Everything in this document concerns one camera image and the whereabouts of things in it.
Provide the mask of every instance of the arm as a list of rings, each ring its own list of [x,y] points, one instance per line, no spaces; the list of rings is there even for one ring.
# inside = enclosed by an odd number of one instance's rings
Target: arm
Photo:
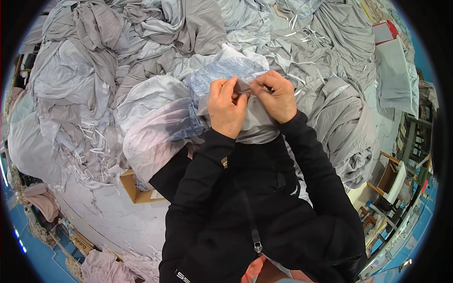
[[[233,149],[246,115],[248,95],[237,96],[233,87],[237,77],[211,83],[208,111],[212,129],[205,143],[194,154],[179,183],[173,203],[165,217],[165,244],[159,265],[161,282],[180,282],[175,271],[188,251],[197,244],[197,235],[209,220],[206,200],[220,172],[222,159]]]
[[[270,93],[262,85],[272,87]],[[250,83],[253,94],[261,99],[269,114],[280,125],[307,183],[307,192],[318,215],[342,218],[356,233],[362,233],[357,212],[344,192],[340,177],[335,173],[316,132],[307,126],[307,116],[298,111],[294,86],[279,73],[270,71]]]

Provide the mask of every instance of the white logo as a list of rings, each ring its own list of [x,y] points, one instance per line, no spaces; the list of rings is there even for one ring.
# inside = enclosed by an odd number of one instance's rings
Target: white logo
[[[190,280],[187,279],[181,272],[178,272],[176,277],[178,277],[179,279],[183,280],[185,283],[190,283]]]

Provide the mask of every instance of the left hand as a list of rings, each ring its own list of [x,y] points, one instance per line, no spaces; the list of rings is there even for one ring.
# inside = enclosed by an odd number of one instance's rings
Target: left hand
[[[211,127],[218,133],[235,139],[246,117],[249,93],[238,96],[233,92],[237,76],[229,80],[211,82],[207,110],[211,117]]]

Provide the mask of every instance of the jacket sleeve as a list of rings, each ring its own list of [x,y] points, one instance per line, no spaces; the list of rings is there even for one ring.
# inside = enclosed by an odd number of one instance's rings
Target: jacket sleeve
[[[195,246],[197,233],[209,216],[205,202],[224,169],[222,159],[233,151],[234,144],[234,139],[210,129],[205,143],[194,153],[165,217],[165,244],[159,265],[161,282],[176,279],[179,262]]]
[[[307,184],[307,193],[318,215],[343,219],[355,233],[363,235],[357,211],[346,195],[343,183],[316,139],[316,132],[307,125],[307,116],[298,110],[280,131],[291,147]]]

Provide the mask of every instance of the chair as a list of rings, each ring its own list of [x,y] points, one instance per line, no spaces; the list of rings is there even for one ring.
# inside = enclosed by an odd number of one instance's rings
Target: chair
[[[397,198],[403,200],[400,196],[400,190],[403,187],[404,180],[406,179],[406,166],[404,165],[404,162],[382,151],[381,155],[384,155],[389,159],[381,180],[377,186],[374,186],[370,182],[366,183],[383,196],[384,199],[386,199],[390,204],[393,204]]]

